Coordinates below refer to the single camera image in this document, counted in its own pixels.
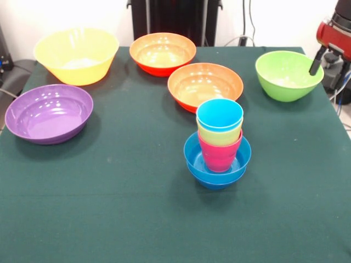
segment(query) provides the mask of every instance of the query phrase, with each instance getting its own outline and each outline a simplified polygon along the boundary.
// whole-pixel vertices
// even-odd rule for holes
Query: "cup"
[[[216,173],[227,171],[231,167],[236,156],[236,151],[240,146],[242,130],[240,131],[240,136],[235,143],[222,147],[208,144],[203,140],[199,132],[197,132],[197,135],[199,137],[202,156],[207,168]]]
[[[228,132],[243,119],[244,111],[234,100],[217,98],[202,103],[196,111],[199,123],[211,132]]]
[[[241,119],[239,125],[236,126],[234,129],[222,133],[210,131],[204,128],[200,124],[198,119],[196,119],[196,122],[199,134],[205,142],[214,146],[228,146],[235,143],[238,140],[243,120],[244,119]]]

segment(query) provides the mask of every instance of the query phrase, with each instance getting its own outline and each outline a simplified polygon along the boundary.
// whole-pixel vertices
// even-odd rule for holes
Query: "blue cup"
[[[212,99],[202,103],[196,111],[199,123],[212,132],[228,132],[243,119],[244,111],[239,103],[230,99]]]

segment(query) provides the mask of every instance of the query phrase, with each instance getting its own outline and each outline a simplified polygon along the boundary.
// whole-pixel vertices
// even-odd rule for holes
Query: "dark green tablecloth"
[[[121,48],[87,89],[85,129],[56,146],[0,136],[0,262],[351,262],[351,143],[322,86],[294,103],[262,91],[271,48],[199,48],[245,90],[246,174],[211,192],[183,145],[195,116]],[[301,49],[289,49],[301,52]],[[57,83],[38,65],[26,89]]]

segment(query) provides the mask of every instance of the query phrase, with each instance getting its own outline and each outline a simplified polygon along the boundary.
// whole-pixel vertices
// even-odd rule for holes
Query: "pink cup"
[[[236,151],[240,146],[242,130],[240,131],[239,139],[235,143],[228,146],[214,146],[208,144],[200,137],[199,132],[197,132],[197,135],[199,137],[202,155],[207,168],[216,173],[227,171],[230,168],[231,163],[234,161]]]

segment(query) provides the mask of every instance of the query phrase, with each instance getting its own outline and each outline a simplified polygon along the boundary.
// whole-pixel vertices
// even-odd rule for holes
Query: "bowl rim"
[[[281,85],[277,85],[276,83],[273,83],[272,81],[270,81],[270,80],[266,79],[265,77],[263,77],[262,74],[261,74],[261,73],[259,72],[259,70],[257,69],[257,64],[258,64],[259,60],[261,60],[263,57],[265,57],[265,56],[267,56],[267,55],[270,55],[270,54],[272,54],[272,53],[293,53],[293,54],[296,54],[296,55],[298,55],[298,56],[300,56],[300,57],[304,57],[304,58],[306,58],[306,59],[309,59],[309,60],[311,61],[311,65],[312,65],[312,62],[313,62],[312,59],[309,58],[308,56],[306,56],[304,53],[295,52],[295,51],[289,51],[289,50],[275,50],[275,51],[270,51],[270,52],[264,53],[263,55],[261,55],[261,56],[258,57],[258,59],[256,60],[254,66],[255,66],[257,75],[259,75],[261,78],[263,78],[265,81],[269,82],[270,84],[275,85],[275,86],[278,86],[279,88],[283,88],[283,89],[308,89],[308,88],[311,88],[312,86],[318,85],[318,84],[323,80],[323,78],[324,78],[324,70],[323,70],[323,68],[322,68],[321,65],[320,65],[319,68],[320,68],[321,71],[322,71],[322,75],[321,75],[321,77],[320,77],[320,80],[319,80],[318,82],[316,81],[316,84],[313,84],[313,85],[306,85],[306,86],[301,86],[301,87],[292,87],[292,86],[289,86],[289,85],[283,87],[283,86],[281,86]]]
[[[200,170],[196,169],[196,168],[193,166],[192,163],[189,162],[189,160],[188,160],[187,157],[186,157],[186,153],[185,153],[185,147],[186,147],[186,145],[188,144],[188,141],[191,140],[191,139],[192,139],[193,137],[195,137],[195,136],[197,137],[197,132],[194,132],[193,134],[191,134],[191,135],[187,138],[187,140],[185,141],[184,147],[183,147],[183,154],[184,154],[184,158],[185,158],[186,162],[187,162],[191,167],[193,167],[195,170],[200,171]],[[244,137],[244,135],[242,136],[242,139],[241,139],[241,143],[240,143],[240,144],[242,144],[243,141],[246,142],[246,143],[248,144],[248,147],[250,148],[250,156],[249,156],[249,158],[247,159],[247,161],[245,162],[245,164],[244,164],[240,169],[238,169],[238,170],[236,170],[236,171],[231,171],[230,173],[215,173],[215,172],[213,172],[213,173],[208,173],[208,172],[206,172],[206,171],[200,171],[200,172],[206,173],[206,174],[209,174],[209,175],[226,176],[226,175],[228,175],[228,174],[235,173],[235,172],[241,170],[242,168],[247,167],[247,165],[248,165],[248,163],[250,162],[250,159],[251,159],[251,157],[252,157],[252,149],[251,149],[251,145],[250,145],[249,141],[246,139],[246,137]]]
[[[193,174],[193,173],[191,173],[191,174],[193,175],[193,177],[195,177],[196,180],[201,181],[201,182],[204,182],[204,183],[206,183],[206,184],[209,184],[209,185],[212,185],[212,186],[226,186],[226,185],[231,185],[232,183],[234,183],[234,182],[238,181],[240,178],[242,178],[242,176],[243,176],[244,173],[246,172],[247,166],[245,166],[245,167],[243,167],[243,168],[244,168],[244,171],[243,171],[243,173],[242,173],[238,178],[236,178],[236,179],[233,180],[233,181],[226,182],[226,183],[224,183],[224,184],[214,184],[214,183],[212,183],[212,182],[207,182],[207,181],[204,181],[204,180],[200,179],[200,178],[197,177],[195,174]]]
[[[133,54],[131,53],[131,48],[132,46],[136,45],[136,43],[140,40],[142,40],[143,38],[146,38],[147,36],[150,36],[150,35],[174,35],[174,36],[179,36],[181,37],[182,39],[184,39],[185,41],[189,42],[193,47],[194,47],[194,53],[193,54],[190,54],[191,58],[189,60],[187,60],[186,62],[182,62],[180,64],[177,64],[175,66],[172,66],[172,67],[157,67],[157,66],[149,66],[149,65],[146,65],[146,64],[143,64],[141,63],[139,60],[137,60],[137,58],[135,58],[135,56],[133,56]],[[187,37],[184,37],[182,35],[179,35],[179,34],[175,34],[175,33],[169,33],[169,32],[158,32],[158,33],[151,33],[151,34],[146,34],[146,35],[143,35],[139,38],[137,38],[136,40],[133,41],[133,43],[131,44],[131,46],[129,47],[129,54],[130,56],[132,57],[132,59],[140,64],[140,65],[143,65],[145,67],[151,67],[151,68],[157,68],[157,69],[163,69],[163,70],[167,70],[167,69],[171,69],[171,68],[175,68],[175,67],[180,67],[180,66],[183,66],[183,65],[186,65],[188,64],[191,60],[194,59],[195,55],[196,55],[196,45],[194,44],[194,42],[192,40],[190,40],[189,38]]]
[[[26,94],[29,94],[29,93],[31,93],[31,92],[37,90],[37,89],[43,89],[43,88],[52,87],[52,86],[66,86],[66,87],[69,86],[69,87],[74,88],[74,89],[80,89],[83,93],[85,93],[85,94],[88,95],[89,101],[92,103],[92,107],[91,107],[91,109],[89,110],[89,112],[88,112],[86,118],[85,118],[84,120],[82,120],[82,122],[81,122],[79,125],[77,125],[77,126],[76,126],[75,128],[73,128],[73,129],[71,129],[70,131],[77,129],[80,125],[82,125],[83,123],[85,123],[85,122],[89,119],[89,117],[91,116],[91,114],[92,114],[92,112],[93,112],[93,109],[94,109],[94,101],[93,101],[93,98],[92,98],[92,96],[91,96],[86,90],[84,90],[84,89],[82,89],[82,88],[79,88],[79,87],[76,87],[76,86],[73,86],[73,85],[68,85],[68,84],[49,84],[49,85],[43,85],[43,86],[39,86],[39,87],[33,88],[33,89],[31,89],[31,90],[28,90],[28,91],[22,93],[20,96],[18,96],[18,98],[19,98],[19,97],[22,97],[22,96],[24,96],[24,95],[26,95]],[[69,132],[69,131],[67,131],[67,132],[65,132],[65,133],[62,133],[62,134],[59,134],[59,135],[56,135],[56,136],[53,136],[53,137],[44,137],[44,138],[31,138],[31,137],[28,137],[28,136],[19,135],[19,134],[16,133],[14,130],[12,130],[12,128],[10,128],[9,125],[7,124],[7,115],[9,114],[11,105],[12,105],[13,103],[15,103],[15,101],[16,101],[17,99],[15,99],[14,101],[11,102],[11,104],[8,106],[8,108],[7,108],[6,112],[5,112],[5,125],[6,125],[6,127],[8,128],[8,130],[9,130],[12,134],[14,134],[15,136],[20,137],[20,138],[25,139],[25,140],[38,141],[38,140],[51,140],[51,139],[55,139],[55,138],[57,138],[57,137],[60,137],[60,136],[62,136],[62,135],[64,135],[64,134],[66,134],[67,132]]]
[[[215,67],[225,68],[225,69],[227,69],[227,70],[231,70],[235,75],[238,76],[238,78],[239,78],[239,80],[240,80],[240,84],[241,84],[240,87],[241,87],[241,88],[240,88],[240,93],[238,94],[237,98],[236,98],[236,97],[234,97],[234,99],[229,99],[229,98],[212,98],[212,99],[209,99],[209,100],[213,100],[213,99],[227,99],[227,100],[233,100],[233,101],[236,102],[236,100],[237,100],[238,98],[240,98],[240,96],[242,95],[242,93],[244,93],[244,82],[242,81],[242,78],[240,77],[240,75],[239,75],[238,73],[236,73],[236,72],[235,72],[234,70],[232,70],[231,68],[228,68],[228,67],[222,66],[222,65],[220,65],[220,64],[216,64],[216,63],[197,62],[197,63],[191,63],[191,64],[185,65],[185,66],[183,66],[183,67],[180,67],[180,68],[176,69],[175,71],[173,71],[172,74],[169,76],[168,81],[167,81],[167,88],[168,88],[169,93],[170,93],[176,100],[181,101],[181,100],[180,100],[175,94],[173,94],[172,91],[171,91],[171,88],[170,88],[170,85],[169,85],[171,79],[174,78],[174,75],[176,74],[176,72],[179,72],[179,71],[183,70],[184,68],[194,67],[194,66],[196,66],[196,65],[207,65],[207,66],[211,65],[211,66],[215,66]],[[197,112],[197,109],[200,107],[200,105],[204,103],[204,102],[202,102],[202,103],[200,103],[200,104],[198,104],[198,105],[193,105],[193,104],[185,103],[184,101],[181,101],[181,102],[182,102],[183,104],[188,105],[188,106],[195,107],[195,108],[196,108],[195,113]]]
[[[44,67],[48,67],[48,68],[52,68],[52,69],[57,69],[57,70],[70,70],[70,71],[71,71],[71,70],[81,70],[81,69],[83,69],[83,68],[92,67],[92,65],[90,65],[90,66],[83,66],[83,67],[65,69],[65,68],[62,68],[62,67],[50,66],[50,65],[44,64],[43,62],[41,62],[40,60],[38,60],[38,57],[36,56],[36,50],[37,50],[37,47],[38,47],[38,45],[39,45],[40,43],[42,43],[45,39],[47,39],[47,38],[49,38],[49,37],[51,37],[51,36],[53,36],[53,35],[55,35],[55,34],[57,34],[57,33],[63,33],[63,32],[73,31],[73,30],[99,30],[99,31],[103,31],[103,32],[107,33],[108,35],[112,36],[112,37],[115,39],[115,41],[116,41],[116,48],[114,49],[114,52],[112,52],[111,55],[108,55],[106,59],[99,61],[99,63],[96,64],[96,65],[101,65],[101,64],[105,63],[106,61],[110,60],[111,58],[113,58],[113,57],[116,55],[118,49],[120,48],[120,41],[118,40],[118,38],[117,38],[114,34],[112,34],[111,32],[109,32],[109,31],[107,31],[107,30],[105,30],[105,29],[103,29],[103,28],[98,28],[98,27],[85,27],[85,26],[81,26],[81,27],[70,27],[70,28],[66,28],[66,29],[62,29],[62,30],[57,30],[57,31],[55,31],[55,32],[51,32],[51,33],[48,33],[48,34],[42,36],[42,37],[37,41],[37,43],[35,44],[35,46],[34,46],[34,48],[33,48],[33,56],[34,56],[34,58],[35,58],[40,64],[42,64]]]

